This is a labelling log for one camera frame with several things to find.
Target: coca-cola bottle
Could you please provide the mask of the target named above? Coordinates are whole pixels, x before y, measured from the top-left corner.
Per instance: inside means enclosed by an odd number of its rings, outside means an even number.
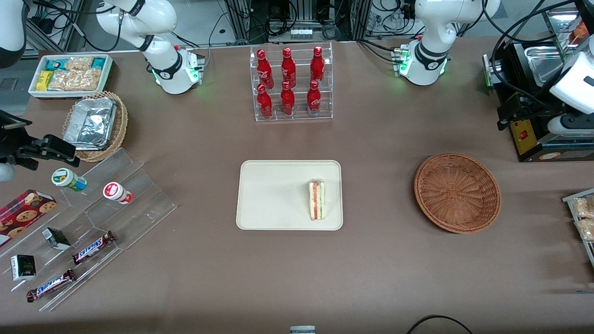
[[[280,93],[280,99],[283,101],[283,112],[287,116],[293,115],[295,109],[295,94],[291,90],[290,82],[283,81],[283,91]]]
[[[264,84],[267,89],[272,89],[274,87],[274,79],[272,79],[272,67],[266,59],[266,52],[262,49],[256,52],[258,56],[258,77],[260,78],[260,83]]]
[[[290,48],[283,49],[283,64],[280,68],[283,71],[283,81],[288,81],[291,88],[295,88],[297,86],[297,74]]]
[[[320,114],[320,90],[318,89],[318,81],[311,80],[309,83],[309,91],[307,92],[307,113],[310,116],[317,116]]]
[[[264,118],[271,118],[272,117],[272,100],[270,99],[270,95],[266,92],[266,87],[263,84],[258,85],[258,107],[260,109],[260,113]]]
[[[311,70],[311,79],[317,80],[318,83],[324,81],[324,58],[322,58],[322,47],[314,47],[314,57],[309,66]]]

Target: small black box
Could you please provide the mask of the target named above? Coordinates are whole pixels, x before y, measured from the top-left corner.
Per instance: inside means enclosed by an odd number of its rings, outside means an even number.
[[[32,255],[15,255],[10,258],[12,280],[22,281],[35,278],[35,259]]]
[[[58,229],[48,227],[42,233],[49,246],[55,250],[67,250],[68,247],[72,246],[64,233]]]

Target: brown table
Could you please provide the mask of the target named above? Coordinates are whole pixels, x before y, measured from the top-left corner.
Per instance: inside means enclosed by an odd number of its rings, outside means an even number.
[[[2,333],[287,333],[297,324],[405,333],[436,313],[475,333],[592,333],[594,297],[576,291],[594,289],[594,272],[561,198],[594,187],[593,165],[517,162],[484,85],[481,55],[494,41],[458,40],[430,87],[395,78],[356,43],[334,43],[335,117],[320,124],[254,122],[249,48],[214,50],[204,84],[180,96],[154,83],[140,53],[113,54],[110,89],[130,114],[124,147],[179,208],[50,313],[2,289]],[[31,99],[29,132],[61,133],[71,105]],[[451,234],[416,205],[417,167],[444,151],[479,159],[499,182],[503,205],[489,229]],[[238,229],[248,159],[339,161],[342,229]],[[0,203],[28,188],[56,193],[49,175],[59,166],[20,168],[0,184]],[[432,322],[415,334],[459,333]]]

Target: white tray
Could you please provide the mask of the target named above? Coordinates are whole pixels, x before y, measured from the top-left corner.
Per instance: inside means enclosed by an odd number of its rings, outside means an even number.
[[[309,181],[326,184],[327,216],[309,218]],[[248,160],[241,165],[237,226],[241,229],[335,231],[342,227],[342,177],[334,160]]]
[[[93,57],[93,58],[105,58],[105,63],[103,64],[103,68],[101,71],[101,76],[99,77],[99,83],[97,84],[97,89],[95,90],[75,90],[75,91],[40,91],[37,90],[37,81],[39,80],[39,74],[41,71],[45,69],[48,62],[54,61],[57,59],[66,59],[72,56],[78,57]],[[73,97],[82,97],[91,94],[98,94],[103,91],[105,85],[108,82],[109,72],[111,71],[113,60],[112,58],[103,53],[67,53],[67,54],[60,54],[60,55],[47,55],[41,57],[39,60],[39,64],[37,65],[37,70],[35,71],[35,75],[33,76],[33,80],[29,85],[29,94],[31,96],[36,97],[38,99],[67,99]]]

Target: biscuit pack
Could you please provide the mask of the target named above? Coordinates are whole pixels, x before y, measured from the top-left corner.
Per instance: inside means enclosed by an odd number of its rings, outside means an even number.
[[[0,209],[0,247],[55,207],[56,200],[50,195],[32,189],[20,194]]]

